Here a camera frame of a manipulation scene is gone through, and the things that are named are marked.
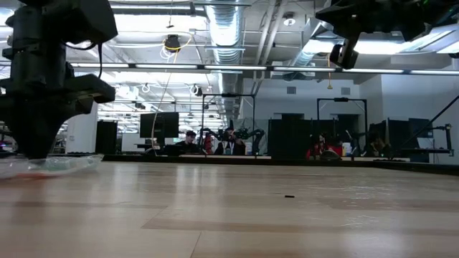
ductwork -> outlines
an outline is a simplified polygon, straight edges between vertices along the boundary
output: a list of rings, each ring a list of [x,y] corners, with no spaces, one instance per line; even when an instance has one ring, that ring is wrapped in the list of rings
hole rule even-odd
[[[216,47],[238,47],[242,31],[242,6],[216,5],[194,6],[187,4],[165,4],[163,6],[139,6],[112,4],[115,14],[143,14],[143,15],[185,15],[205,16],[209,19],[209,32],[212,44]],[[242,53],[239,50],[216,49],[214,50],[215,63],[219,65],[239,65]],[[219,90],[221,93],[242,93],[242,80],[237,74],[219,74]],[[228,119],[237,115],[236,101],[224,100],[223,108]]]
[[[311,62],[311,60],[314,58],[314,55],[317,54],[317,52],[310,52],[309,49],[307,48],[309,39],[316,34],[317,32],[323,32],[327,30],[327,28],[323,27],[323,22],[320,20],[311,17],[308,19],[306,22],[306,25],[304,26],[303,29],[303,34],[301,35],[301,39],[303,41],[303,48],[297,53],[294,59],[290,61],[288,66],[293,66],[293,67],[305,67],[306,65]],[[283,75],[283,79],[286,82],[291,82],[292,80],[304,80],[305,75],[303,75],[301,72],[289,72],[287,74]]]
[[[241,6],[206,6],[209,18],[209,31],[212,44],[217,47],[237,47],[240,45],[242,31],[242,12]],[[214,50],[215,63],[219,65],[239,65],[241,62],[241,51],[229,49]],[[219,90],[221,93],[242,93],[242,84],[238,80],[238,74],[219,74]],[[228,119],[237,116],[234,99],[223,100],[224,111]]]

workstation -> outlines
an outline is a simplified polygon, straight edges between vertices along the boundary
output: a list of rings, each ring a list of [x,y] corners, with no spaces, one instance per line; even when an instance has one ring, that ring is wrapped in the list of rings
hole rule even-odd
[[[0,255],[454,257],[458,11],[2,1]]]

ceiling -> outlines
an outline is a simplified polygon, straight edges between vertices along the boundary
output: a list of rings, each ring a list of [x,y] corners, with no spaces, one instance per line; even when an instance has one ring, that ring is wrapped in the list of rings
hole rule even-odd
[[[112,4],[125,2],[130,5],[134,4],[167,4],[170,1],[130,1],[117,0]],[[323,8],[325,1],[289,1],[285,7],[286,12],[292,12],[295,24],[286,26],[283,23],[278,28],[275,37],[275,47],[272,48],[268,56],[268,63],[287,62],[294,58],[297,53],[304,47],[304,31],[307,17],[312,17],[315,11]],[[6,38],[12,30],[4,25],[8,16],[13,14],[17,7],[17,1],[3,0],[0,3],[0,48],[7,47]],[[265,13],[268,10],[267,0],[242,1],[250,4],[245,7],[242,43],[244,52],[242,64],[253,65],[257,54],[257,46],[261,38],[261,30],[265,19]],[[206,17],[202,16],[169,16],[155,15],[154,11],[144,11],[145,14],[116,14],[119,35],[107,42],[103,47],[104,62],[136,62],[136,63],[178,63],[178,64],[211,64],[214,63],[212,50],[206,49],[211,46],[209,33],[209,22]],[[162,52],[163,41],[168,34],[179,35],[179,41],[183,47],[176,56],[167,57]],[[385,35],[387,37],[396,37],[396,34]],[[98,53],[96,50],[77,51],[67,49],[67,60],[70,62],[98,62]],[[316,55],[311,61],[315,66],[326,67],[328,65],[325,55]],[[361,54],[359,56],[356,68],[443,68],[450,63],[447,54]],[[0,77],[9,76],[9,67],[0,67]],[[266,75],[267,83],[264,84],[260,91],[259,98],[276,99],[278,91],[276,85],[282,83],[282,80],[271,80]],[[251,72],[245,72],[243,77],[252,77]],[[197,97],[192,91],[195,86],[200,87],[204,93],[220,93],[219,75],[214,73],[167,73],[167,72],[104,72],[102,79],[112,86],[116,87],[117,97],[114,103],[99,105],[99,118],[103,120],[118,120],[119,128],[123,132],[133,133],[138,128],[138,116],[142,112],[153,112],[156,110],[165,112],[181,112],[181,129],[198,130],[201,122],[195,120],[194,116],[201,117],[202,98]],[[309,77],[309,80],[328,79],[328,75],[316,74]],[[368,80],[368,76],[335,74],[333,80],[345,80],[345,84],[360,84]],[[135,108],[131,101],[145,102],[145,109]],[[225,126],[225,119],[219,119],[225,116],[222,112],[221,100],[215,99],[212,102],[218,105],[209,105],[206,113],[212,114],[213,118],[208,118],[204,126],[210,125],[211,128],[217,129]]]

metal frame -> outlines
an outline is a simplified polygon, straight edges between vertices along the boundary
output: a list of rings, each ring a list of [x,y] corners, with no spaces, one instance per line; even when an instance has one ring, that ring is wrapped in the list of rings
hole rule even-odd
[[[94,72],[99,70],[100,64],[94,62],[73,62],[76,72]],[[10,67],[11,62],[2,61],[0,67]],[[459,75],[457,70],[412,70],[412,69],[369,69],[355,68],[345,70],[336,67],[285,67],[270,65],[222,65],[222,64],[164,64],[164,63],[103,63],[104,72],[221,72],[221,71],[261,71],[261,72],[317,72],[317,73],[346,73],[370,75]]]
[[[205,109],[204,109],[204,106],[206,105],[206,97],[207,96],[212,96],[212,98],[215,98],[215,97],[222,97],[222,98],[236,98],[236,97],[251,97],[252,100],[253,100],[253,106],[252,106],[252,130],[255,129],[255,107],[256,107],[256,104],[255,104],[255,95],[254,94],[232,94],[232,93],[224,93],[224,94],[203,94],[202,95],[202,119],[201,119],[201,129],[204,128],[204,112],[205,112]],[[201,143],[202,141],[202,136],[203,136],[203,132],[202,130],[199,132],[199,142]]]
[[[361,110],[364,111],[365,114],[365,145],[368,143],[368,110],[366,106],[366,100],[365,99],[350,99],[347,97],[335,97],[335,98],[318,98],[317,99],[317,133],[320,133],[320,128],[321,128],[321,110],[325,105],[320,107],[321,101],[322,100],[327,100],[327,101],[333,101],[333,102],[349,102],[352,101],[357,107],[359,107]],[[364,108],[362,108],[359,104],[356,103],[356,101],[362,101],[364,103]]]

computer monitor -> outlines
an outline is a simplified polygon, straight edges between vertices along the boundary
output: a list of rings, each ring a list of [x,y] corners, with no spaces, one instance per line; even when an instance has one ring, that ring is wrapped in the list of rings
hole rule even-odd
[[[141,138],[151,138],[151,129],[156,113],[141,115]],[[155,122],[155,138],[179,137],[179,113],[158,113]]]

